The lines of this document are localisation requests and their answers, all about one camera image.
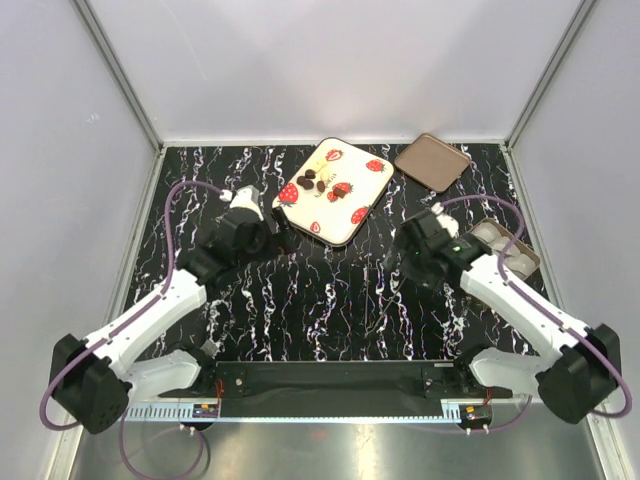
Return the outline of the brown tin box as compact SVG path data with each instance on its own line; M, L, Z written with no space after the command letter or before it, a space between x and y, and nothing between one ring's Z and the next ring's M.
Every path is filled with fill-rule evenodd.
M513 234L497 221L485 218L471 228L471 233L499 255L513 238ZM540 266L539 256L525 243L516 240L506 250L505 267L521 280L528 279Z

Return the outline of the black metal tongs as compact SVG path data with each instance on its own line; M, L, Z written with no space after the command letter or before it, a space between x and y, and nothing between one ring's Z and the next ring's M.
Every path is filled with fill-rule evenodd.
M379 316L377 318L377 320L369 327L367 327L365 329L365 337L369 338L372 335L374 335L378 329L380 328L380 326L384 323L384 319L385 316L387 314L387 311L389 310L389 308L391 307L392 301L395 298L395 296L400 292L403 284L406 281L405 278L405 274L402 272L402 266L404 263L404 258L406 257L406 254L400 254L398 253L396 255L396 262L395 262L395 267L396 267L396 273L398 275L398 283L396 285L395 288L391 289L391 296L389 297L389 299L386 301L386 303L384 304L384 306L381 308Z

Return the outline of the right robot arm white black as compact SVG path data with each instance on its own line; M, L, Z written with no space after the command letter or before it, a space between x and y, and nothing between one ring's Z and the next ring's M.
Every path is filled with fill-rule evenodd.
M503 388L539 397L558 418L577 424L621 384L620 340L605 324L592 328L557 309L499 264L500 232L458 232L437 209L398 228L389 251L401 275L437 290L456 286L484 303L533 346L532 356L479 346L457 360L454 384L466 396Z

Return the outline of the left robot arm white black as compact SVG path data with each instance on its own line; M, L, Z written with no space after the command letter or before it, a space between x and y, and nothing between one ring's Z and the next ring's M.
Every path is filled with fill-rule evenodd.
M297 248L297 234L284 210L274 208L272 217L274 226L252 198L236 196L217 229L183 254L154 291L86 337L67 334L56 342L45 397L98 434L138 401L172 390L208 394L216 372L199 348L177 349L151 361L139 357L162 333L203 306L232 273Z

